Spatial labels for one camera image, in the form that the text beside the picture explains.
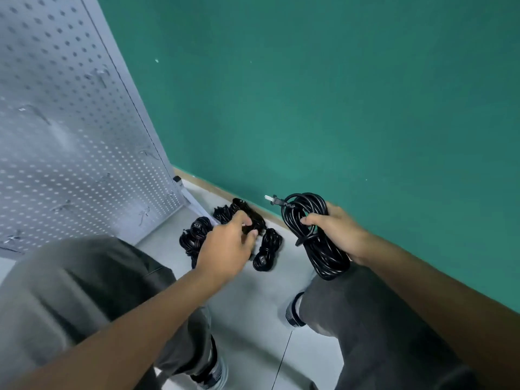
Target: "forearm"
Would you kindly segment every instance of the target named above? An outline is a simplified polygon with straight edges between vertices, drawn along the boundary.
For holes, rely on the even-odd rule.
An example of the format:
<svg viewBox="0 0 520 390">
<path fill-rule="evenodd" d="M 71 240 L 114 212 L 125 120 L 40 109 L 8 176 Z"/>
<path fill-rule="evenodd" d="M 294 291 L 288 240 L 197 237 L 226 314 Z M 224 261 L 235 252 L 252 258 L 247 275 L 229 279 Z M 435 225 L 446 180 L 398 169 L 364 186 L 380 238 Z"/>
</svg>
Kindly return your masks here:
<svg viewBox="0 0 520 390">
<path fill-rule="evenodd" d="M 404 249 L 372 236 L 363 264 L 426 321 L 485 382 L 518 386 L 520 315 Z"/>
<path fill-rule="evenodd" d="M 133 389 L 166 341 L 221 286 L 193 270 L 12 388 Z"/>
</svg>

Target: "hand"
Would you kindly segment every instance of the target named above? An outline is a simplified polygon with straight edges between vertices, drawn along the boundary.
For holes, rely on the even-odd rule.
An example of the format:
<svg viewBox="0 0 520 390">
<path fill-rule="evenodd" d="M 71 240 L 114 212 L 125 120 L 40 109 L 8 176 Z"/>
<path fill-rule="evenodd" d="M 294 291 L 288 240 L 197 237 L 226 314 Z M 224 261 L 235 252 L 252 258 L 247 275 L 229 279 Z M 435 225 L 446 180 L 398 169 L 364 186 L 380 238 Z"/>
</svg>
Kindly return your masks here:
<svg viewBox="0 0 520 390">
<path fill-rule="evenodd" d="M 258 230 L 245 236 L 242 224 L 250 226 L 252 222 L 243 210 L 239 210 L 229 223 L 215 226 L 207 234 L 197 259 L 197 271 L 226 283 L 244 268 L 255 247 Z"/>
<path fill-rule="evenodd" d="M 352 261 L 363 264 L 362 259 L 372 234 L 339 206 L 327 201 L 327 209 L 328 216 L 311 213 L 300 221 L 307 226 L 316 225 L 321 228 L 338 248 L 348 253 Z"/>
</svg>

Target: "left hand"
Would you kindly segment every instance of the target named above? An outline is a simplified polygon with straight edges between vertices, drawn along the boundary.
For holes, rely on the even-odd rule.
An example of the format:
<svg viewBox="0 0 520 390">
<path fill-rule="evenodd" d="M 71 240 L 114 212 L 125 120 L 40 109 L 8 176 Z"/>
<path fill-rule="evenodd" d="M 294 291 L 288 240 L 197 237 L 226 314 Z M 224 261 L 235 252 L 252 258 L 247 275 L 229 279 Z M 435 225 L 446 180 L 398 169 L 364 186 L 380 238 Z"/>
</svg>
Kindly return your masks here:
<svg viewBox="0 0 520 390">
<path fill-rule="evenodd" d="M 226 225 L 215 226 L 202 244 L 196 270 L 217 277 L 226 283 L 233 279 L 249 260 L 255 247 L 257 230 L 247 236 L 242 233 L 242 224 L 251 225 L 251 219 L 239 210 Z"/>
</svg>

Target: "wooden baseboard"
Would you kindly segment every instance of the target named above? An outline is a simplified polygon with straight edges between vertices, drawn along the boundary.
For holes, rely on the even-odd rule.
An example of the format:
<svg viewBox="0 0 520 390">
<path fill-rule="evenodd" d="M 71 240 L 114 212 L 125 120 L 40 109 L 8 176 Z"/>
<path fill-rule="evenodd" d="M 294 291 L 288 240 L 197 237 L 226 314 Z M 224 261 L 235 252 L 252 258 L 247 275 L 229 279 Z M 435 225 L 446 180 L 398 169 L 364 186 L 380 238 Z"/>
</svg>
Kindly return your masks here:
<svg viewBox="0 0 520 390">
<path fill-rule="evenodd" d="M 215 186 L 214 184 L 211 184 L 205 180 L 202 180 L 200 178 L 197 178 L 196 176 L 193 176 L 193 175 L 190 175 L 182 170 L 179 170 L 178 168 L 173 168 L 174 172 L 175 172 L 175 175 L 178 175 L 180 176 L 182 179 L 184 180 L 187 180 L 195 185 L 197 185 L 198 187 L 202 188 L 202 189 L 205 189 L 205 190 L 208 190 L 214 194 L 216 194 L 217 196 L 220 196 L 222 198 L 224 198 L 225 200 L 231 202 L 235 197 L 236 195 L 235 194 L 232 194 L 232 193 L 229 193 L 225 190 L 222 190 L 220 189 L 219 187 Z M 269 220 L 275 224 L 277 224 L 278 226 L 281 226 L 285 229 L 289 229 L 285 223 L 283 222 L 283 220 L 281 219 L 281 217 L 275 215 L 274 213 L 272 212 L 269 212 L 268 210 L 265 210 L 257 205 L 254 205 L 254 204 L 251 204 L 251 203 L 248 203 L 249 206 L 254 209 L 257 213 L 259 213 L 264 219 L 266 220 Z"/>
</svg>

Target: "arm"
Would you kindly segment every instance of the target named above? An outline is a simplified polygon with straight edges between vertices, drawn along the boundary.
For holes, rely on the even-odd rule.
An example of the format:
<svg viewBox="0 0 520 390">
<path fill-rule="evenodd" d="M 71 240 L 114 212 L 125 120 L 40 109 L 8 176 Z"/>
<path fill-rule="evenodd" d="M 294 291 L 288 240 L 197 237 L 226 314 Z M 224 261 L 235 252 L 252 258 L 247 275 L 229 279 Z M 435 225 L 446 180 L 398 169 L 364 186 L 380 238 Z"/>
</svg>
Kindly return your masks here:
<svg viewBox="0 0 520 390">
<path fill-rule="evenodd" d="M 341 208 L 310 214 L 352 260 L 374 271 L 472 367 L 484 385 L 520 388 L 520 314 L 362 229 Z"/>
<path fill-rule="evenodd" d="M 248 261 L 258 232 L 243 243 L 242 223 L 251 220 L 240 210 L 208 233 L 196 269 L 10 388 L 133 389 L 188 316 Z"/>
</svg>

